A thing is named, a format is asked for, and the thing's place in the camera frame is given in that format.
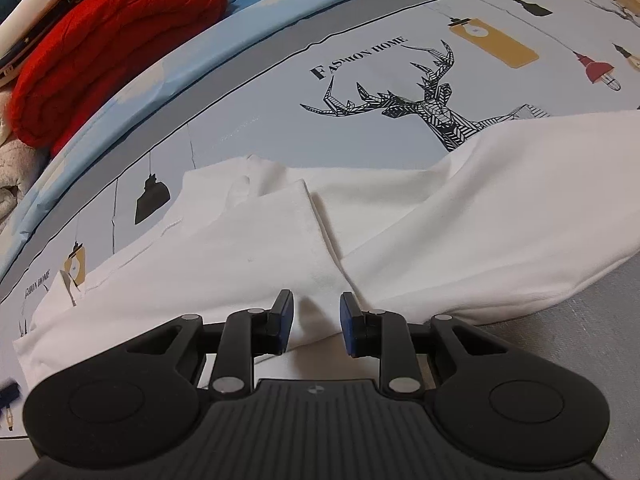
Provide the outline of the red folded blanket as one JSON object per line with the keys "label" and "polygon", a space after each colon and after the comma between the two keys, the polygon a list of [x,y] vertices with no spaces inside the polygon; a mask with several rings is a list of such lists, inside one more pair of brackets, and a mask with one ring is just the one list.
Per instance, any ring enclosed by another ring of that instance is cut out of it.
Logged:
{"label": "red folded blanket", "polygon": [[17,77],[17,139],[58,154],[112,96],[217,23],[228,0],[82,0],[40,41]]}

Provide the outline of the white long-sleeve shirt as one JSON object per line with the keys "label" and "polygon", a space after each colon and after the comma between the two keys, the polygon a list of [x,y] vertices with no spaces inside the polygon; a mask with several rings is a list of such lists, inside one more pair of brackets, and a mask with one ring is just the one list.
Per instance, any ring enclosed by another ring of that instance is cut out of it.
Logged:
{"label": "white long-sleeve shirt", "polygon": [[189,171],[164,218],[94,269],[55,278],[14,344],[26,382],[185,313],[219,322],[296,301],[292,347],[340,331],[337,301],[472,323],[558,304],[639,249],[634,110],[506,122],[427,170]]}

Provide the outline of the printed deer bed sheet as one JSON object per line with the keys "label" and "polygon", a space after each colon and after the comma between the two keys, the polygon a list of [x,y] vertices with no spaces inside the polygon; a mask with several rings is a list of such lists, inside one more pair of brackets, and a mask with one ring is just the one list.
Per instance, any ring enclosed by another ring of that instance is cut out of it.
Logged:
{"label": "printed deer bed sheet", "polygon": [[59,270],[85,278],[148,232],[186,172],[255,154],[295,167],[423,168],[493,119],[639,105],[624,0],[349,0],[230,58],[122,136],[41,220],[1,287],[25,335]]}

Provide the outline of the white folded bedding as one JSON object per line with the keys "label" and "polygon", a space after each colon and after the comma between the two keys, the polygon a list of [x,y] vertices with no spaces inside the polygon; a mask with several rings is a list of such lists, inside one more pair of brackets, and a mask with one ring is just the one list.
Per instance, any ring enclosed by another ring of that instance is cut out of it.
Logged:
{"label": "white folded bedding", "polygon": [[20,73],[44,36],[82,0],[21,0],[1,22],[1,85]]}

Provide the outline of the cream folded blanket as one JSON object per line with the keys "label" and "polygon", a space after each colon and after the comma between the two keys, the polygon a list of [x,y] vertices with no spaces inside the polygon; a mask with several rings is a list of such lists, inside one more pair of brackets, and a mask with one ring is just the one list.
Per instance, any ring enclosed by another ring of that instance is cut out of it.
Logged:
{"label": "cream folded blanket", "polygon": [[48,162],[46,151],[37,150],[22,142],[9,124],[8,107],[11,90],[1,91],[0,146],[0,218],[1,229],[9,222],[14,209],[37,181]]}

